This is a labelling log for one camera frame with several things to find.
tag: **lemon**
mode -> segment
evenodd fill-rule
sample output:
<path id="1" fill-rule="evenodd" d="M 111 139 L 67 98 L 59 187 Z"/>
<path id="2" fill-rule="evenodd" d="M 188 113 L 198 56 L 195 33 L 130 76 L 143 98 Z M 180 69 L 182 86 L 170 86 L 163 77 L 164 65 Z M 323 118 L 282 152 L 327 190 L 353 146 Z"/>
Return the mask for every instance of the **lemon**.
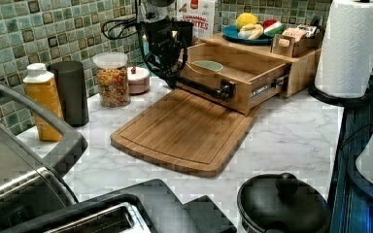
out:
<path id="1" fill-rule="evenodd" d="M 253 14 L 242 13 L 241 15 L 239 15 L 237 17 L 236 26 L 237 26 L 237 29 L 240 30 L 243 26 L 245 26 L 249 23 L 255 24 L 257 22 L 258 22 L 258 18 L 256 16 L 254 16 Z"/>

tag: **paper towel holder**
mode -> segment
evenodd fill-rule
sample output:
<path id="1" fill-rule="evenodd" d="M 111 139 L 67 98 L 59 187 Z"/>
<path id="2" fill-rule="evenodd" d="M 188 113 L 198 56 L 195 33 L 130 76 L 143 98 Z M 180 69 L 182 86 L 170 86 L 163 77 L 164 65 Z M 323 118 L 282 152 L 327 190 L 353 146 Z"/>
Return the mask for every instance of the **paper towel holder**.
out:
<path id="1" fill-rule="evenodd" d="M 312 97 L 320 100 L 321 102 L 324 102 L 325 104 L 344 107 L 348 109 L 356 109 L 369 104 L 368 88 L 365 90 L 365 93 L 358 98 L 341 98 L 331 96 L 316 88 L 313 83 L 308 87 L 308 92 Z"/>

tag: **marble countertop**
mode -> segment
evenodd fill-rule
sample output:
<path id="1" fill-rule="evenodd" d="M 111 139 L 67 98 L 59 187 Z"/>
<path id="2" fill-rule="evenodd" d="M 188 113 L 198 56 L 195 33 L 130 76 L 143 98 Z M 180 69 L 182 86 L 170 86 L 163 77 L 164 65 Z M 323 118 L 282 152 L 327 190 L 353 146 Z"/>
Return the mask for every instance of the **marble countertop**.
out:
<path id="1" fill-rule="evenodd" d="M 171 91 L 151 78 L 151 90 L 131 96 L 123 108 L 104 109 L 99 96 L 88 99 L 89 124 L 77 128 L 88 148 L 64 177 L 80 201 L 151 179 L 163 180 L 182 203 L 208 195 L 238 227 L 237 193 L 244 181 L 261 174 L 293 173 L 328 196 L 343 108 L 327 105 L 307 90 L 288 99 L 266 101 L 254 126 L 216 178 L 199 178 L 160 168 L 111 146 L 110 135 Z M 39 141 L 36 128 L 18 137 L 40 156 L 55 143 Z"/>

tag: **glass jar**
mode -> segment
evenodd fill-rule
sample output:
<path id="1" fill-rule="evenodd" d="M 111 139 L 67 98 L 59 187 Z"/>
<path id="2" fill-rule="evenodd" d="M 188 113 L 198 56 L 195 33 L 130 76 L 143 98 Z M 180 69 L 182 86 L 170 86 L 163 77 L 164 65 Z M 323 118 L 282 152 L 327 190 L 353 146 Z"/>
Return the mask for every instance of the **glass jar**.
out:
<path id="1" fill-rule="evenodd" d="M 128 105 L 128 56 L 120 52 L 104 52 L 93 56 L 92 60 L 99 68 L 97 80 L 102 107 L 116 108 Z"/>

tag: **wooden cutting board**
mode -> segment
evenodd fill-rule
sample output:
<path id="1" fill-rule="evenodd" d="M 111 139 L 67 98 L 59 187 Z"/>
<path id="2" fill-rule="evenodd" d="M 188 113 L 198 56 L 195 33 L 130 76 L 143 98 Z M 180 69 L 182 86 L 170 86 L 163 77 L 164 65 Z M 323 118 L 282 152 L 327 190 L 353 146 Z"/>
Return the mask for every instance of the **wooden cutting board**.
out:
<path id="1" fill-rule="evenodd" d="M 260 105 L 244 116 L 175 89 L 111 135 L 111 144 L 164 168 L 215 177 L 251 128 Z"/>

